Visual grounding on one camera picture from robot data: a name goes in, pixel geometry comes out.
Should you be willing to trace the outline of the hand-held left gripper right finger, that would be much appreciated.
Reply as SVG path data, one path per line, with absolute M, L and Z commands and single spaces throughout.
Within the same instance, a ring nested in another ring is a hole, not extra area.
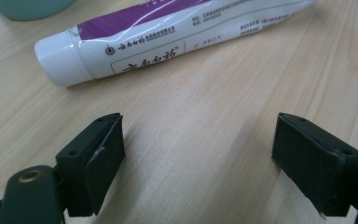
M 348 214 L 358 178 L 358 150 L 301 117 L 278 115 L 272 159 L 316 210 Z

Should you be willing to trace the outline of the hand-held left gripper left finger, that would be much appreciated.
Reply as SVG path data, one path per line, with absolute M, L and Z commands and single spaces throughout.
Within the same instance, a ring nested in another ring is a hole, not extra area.
M 125 156 L 120 113 L 94 120 L 56 155 L 70 217 L 99 214 Z

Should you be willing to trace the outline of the teal cup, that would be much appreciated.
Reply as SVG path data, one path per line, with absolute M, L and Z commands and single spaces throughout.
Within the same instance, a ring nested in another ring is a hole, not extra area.
M 13 21 L 34 21 L 55 15 L 75 0 L 0 0 L 0 14 Z

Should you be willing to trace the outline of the white and purple toothpaste tube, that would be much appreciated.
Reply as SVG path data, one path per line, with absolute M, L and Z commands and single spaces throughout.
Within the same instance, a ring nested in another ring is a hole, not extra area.
M 68 87 L 259 32 L 317 0 L 150 0 L 39 40 L 48 78 Z

